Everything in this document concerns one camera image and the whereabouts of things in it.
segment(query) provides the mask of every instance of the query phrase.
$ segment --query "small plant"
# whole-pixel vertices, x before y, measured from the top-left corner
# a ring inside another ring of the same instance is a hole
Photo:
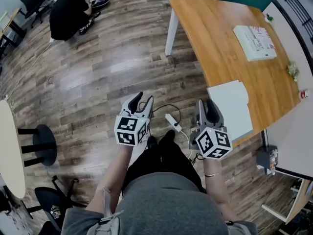
[[[274,20],[274,17],[271,17],[268,13],[266,14],[266,18],[272,22]]]
[[[295,64],[295,62],[291,62],[291,64],[288,65],[287,71],[288,71],[288,74],[296,82],[300,71],[299,71],[298,66]]]

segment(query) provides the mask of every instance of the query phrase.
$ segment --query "black pants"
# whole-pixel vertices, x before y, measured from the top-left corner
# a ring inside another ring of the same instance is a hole
[[[145,150],[128,168],[122,192],[134,179],[154,172],[177,173],[193,182],[201,192],[205,192],[201,179],[190,161],[174,141],[164,137],[159,145]]]

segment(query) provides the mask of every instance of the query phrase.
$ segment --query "gray shirt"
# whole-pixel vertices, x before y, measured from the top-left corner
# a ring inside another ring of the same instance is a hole
[[[116,212],[121,212],[119,235],[228,234],[214,200],[187,178],[170,172],[151,173],[130,182]],[[86,235],[101,218],[103,214],[97,212],[70,208],[62,235]],[[254,224],[238,223],[257,234]]]

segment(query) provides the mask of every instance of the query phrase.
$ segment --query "notebook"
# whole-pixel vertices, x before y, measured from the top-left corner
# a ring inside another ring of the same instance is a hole
[[[238,80],[207,88],[210,98],[224,118],[224,126],[233,142],[253,132],[249,97],[246,88]]]

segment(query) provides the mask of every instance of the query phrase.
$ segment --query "book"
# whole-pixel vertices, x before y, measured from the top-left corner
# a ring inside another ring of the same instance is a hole
[[[238,25],[233,31],[248,61],[277,57],[275,46],[264,28]]]
[[[224,126],[232,142],[253,132],[248,108],[249,96],[242,82],[231,81],[207,88],[207,91],[224,118]]]

